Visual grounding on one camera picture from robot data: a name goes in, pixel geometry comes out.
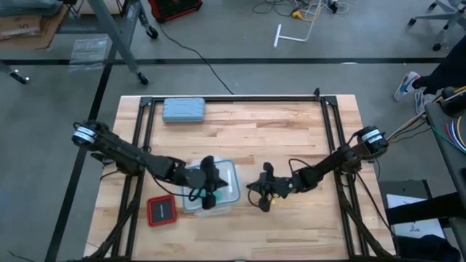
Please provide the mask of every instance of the chair wheel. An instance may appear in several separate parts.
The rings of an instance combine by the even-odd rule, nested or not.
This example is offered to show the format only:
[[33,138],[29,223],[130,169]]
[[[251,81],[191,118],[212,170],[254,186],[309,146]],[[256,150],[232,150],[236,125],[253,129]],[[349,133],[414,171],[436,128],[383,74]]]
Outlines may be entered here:
[[408,22],[408,25],[409,25],[409,26],[413,26],[415,23],[416,23],[416,19],[411,18],[411,19],[409,20],[409,22]]
[[147,85],[149,83],[149,79],[146,76],[144,76],[141,72],[139,72],[137,76],[141,84]]
[[434,46],[432,47],[432,50],[438,51],[440,50],[440,48],[442,48],[442,44],[434,44]]
[[14,70],[10,76],[21,84],[27,84],[29,81],[29,77],[22,77],[18,70]]
[[152,39],[157,39],[157,37],[159,37],[159,32],[151,26],[149,27],[149,31],[146,31],[146,33]]
[[332,13],[336,14],[338,12],[338,4],[336,1],[333,1],[329,8],[332,10]]

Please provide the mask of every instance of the cable bundle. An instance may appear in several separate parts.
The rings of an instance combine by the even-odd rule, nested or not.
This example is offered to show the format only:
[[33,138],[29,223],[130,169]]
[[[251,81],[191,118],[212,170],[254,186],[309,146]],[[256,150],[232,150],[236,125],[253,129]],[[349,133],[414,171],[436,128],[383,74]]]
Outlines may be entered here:
[[450,141],[463,153],[466,153],[466,145],[461,136],[461,119],[462,116],[455,121],[451,120],[451,124],[445,124],[446,134],[448,135]]

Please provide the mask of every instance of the plastic bag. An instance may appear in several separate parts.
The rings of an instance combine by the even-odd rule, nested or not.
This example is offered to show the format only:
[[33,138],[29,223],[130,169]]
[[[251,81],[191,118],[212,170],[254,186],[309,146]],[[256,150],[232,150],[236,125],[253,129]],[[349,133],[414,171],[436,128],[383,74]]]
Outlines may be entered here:
[[0,8],[51,8],[58,0],[1,0]]
[[107,38],[76,40],[71,53],[69,71],[102,69],[106,48]]

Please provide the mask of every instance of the white shoe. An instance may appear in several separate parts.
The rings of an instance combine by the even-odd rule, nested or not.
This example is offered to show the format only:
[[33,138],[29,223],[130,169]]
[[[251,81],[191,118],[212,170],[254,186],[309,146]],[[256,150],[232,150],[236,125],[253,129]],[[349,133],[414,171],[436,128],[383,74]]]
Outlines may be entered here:
[[424,113],[425,105],[433,102],[435,98],[436,96],[432,94],[424,95],[423,91],[416,92],[414,94],[414,102],[416,103],[416,114]]
[[393,97],[395,101],[401,100],[405,95],[409,94],[410,92],[414,92],[414,88],[412,86],[413,82],[419,79],[421,76],[416,72],[409,72],[401,80],[400,86],[395,91],[395,96]]

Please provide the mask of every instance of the red square object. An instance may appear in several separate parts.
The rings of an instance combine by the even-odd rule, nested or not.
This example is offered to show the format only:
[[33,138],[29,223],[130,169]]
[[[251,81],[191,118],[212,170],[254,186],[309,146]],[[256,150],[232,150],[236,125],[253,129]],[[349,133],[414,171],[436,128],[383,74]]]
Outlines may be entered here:
[[150,227],[176,221],[175,197],[159,196],[147,200],[147,222]]

